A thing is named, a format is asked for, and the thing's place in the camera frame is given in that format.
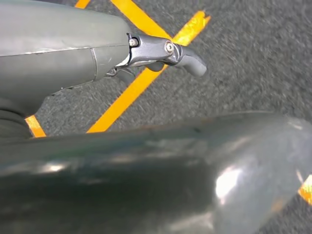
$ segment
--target gray asphalt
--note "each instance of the gray asphalt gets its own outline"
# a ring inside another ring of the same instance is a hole
[[[171,36],[198,10],[211,15],[190,44],[207,62],[209,72],[193,78],[169,68],[110,131],[242,110],[271,110],[312,122],[312,1],[134,2]],[[88,9],[123,17],[108,0],[93,0]],[[125,88],[110,79],[66,90],[47,98],[36,116],[49,136],[84,133]],[[312,207],[296,196],[258,233],[312,234],[311,220]]]

